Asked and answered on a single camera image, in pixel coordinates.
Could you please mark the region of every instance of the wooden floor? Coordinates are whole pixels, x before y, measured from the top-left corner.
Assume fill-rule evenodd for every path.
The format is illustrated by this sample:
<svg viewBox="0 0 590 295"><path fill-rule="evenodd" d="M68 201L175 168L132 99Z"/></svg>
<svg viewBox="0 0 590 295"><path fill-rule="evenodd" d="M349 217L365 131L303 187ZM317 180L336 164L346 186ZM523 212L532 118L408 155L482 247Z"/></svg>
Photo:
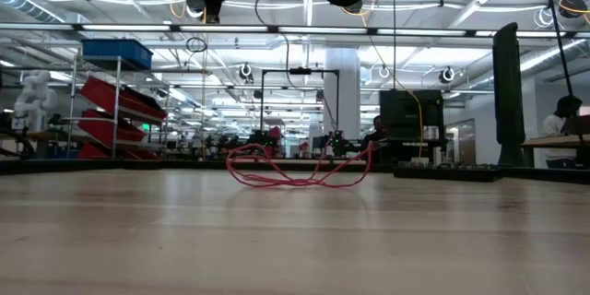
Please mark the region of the wooden floor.
<svg viewBox="0 0 590 295"><path fill-rule="evenodd" d="M350 181L343 174L335 181ZM590 186L0 177L0 294L589 294Z"/></svg>

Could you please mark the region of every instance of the tangled red cable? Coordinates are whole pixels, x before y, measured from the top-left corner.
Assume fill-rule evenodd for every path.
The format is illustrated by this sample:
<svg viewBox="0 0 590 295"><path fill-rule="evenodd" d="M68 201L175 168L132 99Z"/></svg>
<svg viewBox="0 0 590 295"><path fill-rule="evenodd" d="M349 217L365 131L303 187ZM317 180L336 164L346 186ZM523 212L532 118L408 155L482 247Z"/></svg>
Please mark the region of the tangled red cable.
<svg viewBox="0 0 590 295"><path fill-rule="evenodd" d="M347 161L341 163L340 165L338 165L338 167L331 170L324 177L319 178L319 179L315 179L315 176L316 176L317 172L320 170L320 166L322 165L322 161L325 157L326 148L329 143L330 143L330 140L328 140L327 144L325 145L324 150L322 152L322 156L318 160L318 163L315 166L315 170L313 171L312 176L307 179L293 179L293 178L289 177L283 170L281 170L277 166L277 164L275 162L273 162L272 159L269 158L269 156L265 152L264 147L261 146L260 144L248 144L243 147L238 147L238 148L233 149L226 159L226 164L228 166L228 171L230 172L230 175L234 179L236 179L237 182L239 182L241 184L245 184L245 185L247 185L249 187L253 187L253 188L271 188L271 187L277 187L280 185L289 185L289 186L295 186L295 187L306 187L306 186L312 186L312 185L320 185L320 186L328 187L328 188L345 188L345 187L351 187L351 186L357 185L362 180L364 180L364 178L367 176L367 173L371 169L372 143L369 143L369 146L364 151L362 151L358 156L348 159ZM259 155L255 155L255 154L245 155L245 156L236 156L236 154L238 152L241 152L244 150L249 150L249 149L261 150L261 151L263 151L264 156L259 156ZM362 157L364 157L367 154L369 155L367 158L367 167L365 168L365 171L363 172L362 176L360 176L360 178L356 182L351 183L351 184L329 184L329 183L325 182L325 180L328 177L330 177L330 175L340 171L343 167L347 166L351 161L361 159ZM233 163L237 159L252 159L252 160L265 161L267 164L269 164L273 168L273 170L278 172L283 177L283 179L272 179L272 178L268 178L268 177L258 175L258 174L243 173L241 171L237 171L233 167Z"/></svg>

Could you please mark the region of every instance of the blue bin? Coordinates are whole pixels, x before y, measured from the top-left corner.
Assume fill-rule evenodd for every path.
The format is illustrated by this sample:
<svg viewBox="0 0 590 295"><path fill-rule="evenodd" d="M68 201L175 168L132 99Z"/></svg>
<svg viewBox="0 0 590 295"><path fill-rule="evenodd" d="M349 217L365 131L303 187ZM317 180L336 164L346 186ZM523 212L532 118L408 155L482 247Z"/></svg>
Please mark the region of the blue bin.
<svg viewBox="0 0 590 295"><path fill-rule="evenodd" d="M108 70L116 70L118 56L124 60L123 70L151 69L152 54L136 40L94 39L82 41L84 59Z"/></svg>

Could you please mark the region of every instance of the white shirt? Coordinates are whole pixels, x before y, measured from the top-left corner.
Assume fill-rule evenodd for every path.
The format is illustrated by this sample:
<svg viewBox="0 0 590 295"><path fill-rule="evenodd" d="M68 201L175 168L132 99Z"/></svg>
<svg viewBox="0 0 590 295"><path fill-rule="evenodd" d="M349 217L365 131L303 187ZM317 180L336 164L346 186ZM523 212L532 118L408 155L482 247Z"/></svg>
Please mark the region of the white shirt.
<svg viewBox="0 0 590 295"><path fill-rule="evenodd" d="M565 124L565 118L561 118L555 114L552 114L543 121L543 131L541 136L543 137L554 137L563 136L561 129ZM547 160L556 159L575 159L577 151L575 148L546 148L545 158Z"/></svg>

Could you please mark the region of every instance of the person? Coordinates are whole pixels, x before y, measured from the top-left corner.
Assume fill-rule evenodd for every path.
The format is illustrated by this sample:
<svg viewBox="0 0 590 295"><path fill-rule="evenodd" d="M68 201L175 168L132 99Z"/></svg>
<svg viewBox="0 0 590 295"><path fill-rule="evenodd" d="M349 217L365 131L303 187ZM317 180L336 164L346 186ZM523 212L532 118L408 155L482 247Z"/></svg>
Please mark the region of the person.
<svg viewBox="0 0 590 295"><path fill-rule="evenodd" d="M541 136L563 136L561 129L565 121L580 110L582 101L574 96L566 96L557 102L557 111L543 121ZM547 167L551 169L575 169L576 150L573 148L545 149Z"/></svg>
<svg viewBox="0 0 590 295"><path fill-rule="evenodd" d="M381 115L377 115L372 119L372 125L375 128L375 132L364 137L360 149L361 151L364 151L369 146L369 142L372 142L372 163L380 163L381 155L379 153L379 140L387 138L387 128L381 124Z"/></svg>

